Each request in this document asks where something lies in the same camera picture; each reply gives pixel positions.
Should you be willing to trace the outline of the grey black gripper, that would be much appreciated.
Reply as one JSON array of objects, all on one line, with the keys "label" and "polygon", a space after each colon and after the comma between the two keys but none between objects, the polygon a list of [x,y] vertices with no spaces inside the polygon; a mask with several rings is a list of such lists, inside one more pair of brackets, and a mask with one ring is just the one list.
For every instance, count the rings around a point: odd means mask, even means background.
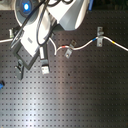
[{"label": "grey black gripper", "polygon": [[[15,66],[15,75],[18,79],[23,78],[24,66],[30,70],[37,57],[40,57],[42,73],[48,74],[50,72],[47,54],[47,40],[50,34],[50,28],[49,22],[41,22],[41,25],[38,25],[38,22],[35,21],[23,29],[20,42],[14,50],[14,55],[19,59]],[[29,64],[18,54],[21,47],[24,47],[32,57]]]}]

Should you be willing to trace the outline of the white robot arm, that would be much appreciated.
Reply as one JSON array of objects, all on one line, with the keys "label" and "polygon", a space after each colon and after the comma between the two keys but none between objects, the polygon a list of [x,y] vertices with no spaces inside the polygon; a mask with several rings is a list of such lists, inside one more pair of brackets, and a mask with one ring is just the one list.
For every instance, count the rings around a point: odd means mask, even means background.
[{"label": "white robot arm", "polygon": [[43,74],[50,72],[47,42],[58,28],[77,29],[86,14],[89,0],[14,0],[14,13],[19,30],[11,47],[18,59],[16,76],[23,79],[24,69],[30,70],[40,57]]}]

